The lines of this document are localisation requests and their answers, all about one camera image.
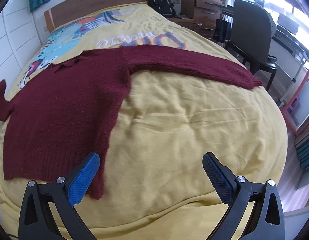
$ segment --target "blue textured pad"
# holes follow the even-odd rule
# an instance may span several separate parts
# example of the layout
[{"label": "blue textured pad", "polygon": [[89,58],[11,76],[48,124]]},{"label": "blue textured pad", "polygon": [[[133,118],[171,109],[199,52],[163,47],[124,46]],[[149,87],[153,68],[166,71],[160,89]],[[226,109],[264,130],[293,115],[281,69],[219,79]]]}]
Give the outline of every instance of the blue textured pad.
[{"label": "blue textured pad", "polygon": [[233,188],[231,184],[208,154],[203,156],[202,165],[222,203],[230,206],[233,202]]},{"label": "blue textured pad", "polygon": [[100,166],[100,157],[93,154],[82,170],[78,173],[72,184],[69,186],[68,200],[71,206],[79,204],[84,197],[93,177]]}]

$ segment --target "metal screw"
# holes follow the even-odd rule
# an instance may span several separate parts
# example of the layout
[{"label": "metal screw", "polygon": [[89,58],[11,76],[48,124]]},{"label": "metal screw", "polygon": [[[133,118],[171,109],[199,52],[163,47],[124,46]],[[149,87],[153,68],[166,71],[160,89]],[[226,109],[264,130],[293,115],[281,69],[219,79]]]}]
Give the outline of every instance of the metal screw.
[{"label": "metal screw", "polygon": [[238,176],[237,179],[239,182],[246,182],[246,178],[243,176]]},{"label": "metal screw", "polygon": [[64,183],[64,182],[65,182],[65,178],[64,177],[57,178],[57,183]]},{"label": "metal screw", "polygon": [[29,187],[33,187],[34,185],[35,185],[35,182],[33,180],[28,183]]},{"label": "metal screw", "polygon": [[274,185],[275,185],[275,182],[274,182],[272,179],[269,179],[269,180],[268,180],[268,184],[269,184],[270,186],[274,186]]}]

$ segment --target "yellow bedsheet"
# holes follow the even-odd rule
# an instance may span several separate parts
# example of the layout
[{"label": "yellow bedsheet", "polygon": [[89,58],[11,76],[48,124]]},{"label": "yellow bedsheet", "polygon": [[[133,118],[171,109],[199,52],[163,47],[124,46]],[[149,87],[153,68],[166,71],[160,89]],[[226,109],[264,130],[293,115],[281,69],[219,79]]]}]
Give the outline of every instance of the yellow bedsheet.
[{"label": "yellow bedsheet", "polygon": [[[119,21],[100,20],[84,35],[74,35],[72,40],[79,38],[75,47],[61,56],[53,55],[54,63],[83,50],[114,48],[125,42],[161,43],[237,62],[220,46],[164,19],[145,4],[109,10]],[[59,34],[56,48],[68,45],[69,39],[63,36],[67,32]],[[43,66],[28,77],[27,66],[8,99]],[[18,235],[20,206],[29,179],[3,179],[7,124],[0,121],[0,219],[7,233]],[[286,150],[285,122],[264,88],[245,90],[175,73],[139,72],[132,76],[131,92],[111,133],[105,194],[100,200],[85,196],[75,207],[97,239],[206,239],[227,205],[220,202],[202,168],[203,154],[211,151],[235,175],[264,183],[267,179],[279,181]],[[54,207],[53,213],[68,237]],[[240,237],[248,216],[245,214],[234,239]]]}]

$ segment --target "maroon sweater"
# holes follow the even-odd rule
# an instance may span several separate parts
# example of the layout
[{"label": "maroon sweater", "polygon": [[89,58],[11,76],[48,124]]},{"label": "maroon sweater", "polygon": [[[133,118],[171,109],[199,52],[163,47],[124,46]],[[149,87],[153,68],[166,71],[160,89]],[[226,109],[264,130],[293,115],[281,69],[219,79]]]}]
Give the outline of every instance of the maroon sweater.
[{"label": "maroon sweater", "polygon": [[10,102],[4,98],[5,81],[0,82],[0,120],[10,116],[4,138],[5,179],[51,182],[66,176],[89,152],[97,152],[101,165],[87,193],[101,198],[110,132],[130,91],[130,75],[140,70],[180,73],[245,89],[262,85],[232,61],[192,51],[154,45],[83,51],[51,64]]}]

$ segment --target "wooden headboard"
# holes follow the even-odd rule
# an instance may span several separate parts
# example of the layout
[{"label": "wooden headboard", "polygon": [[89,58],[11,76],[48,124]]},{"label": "wooden headboard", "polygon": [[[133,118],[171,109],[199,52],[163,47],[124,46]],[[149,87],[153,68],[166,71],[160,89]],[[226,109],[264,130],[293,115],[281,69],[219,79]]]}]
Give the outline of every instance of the wooden headboard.
[{"label": "wooden headboard", "polygon": [[48,31],[104,8],[147,0],[66,0],[44,12]]}]

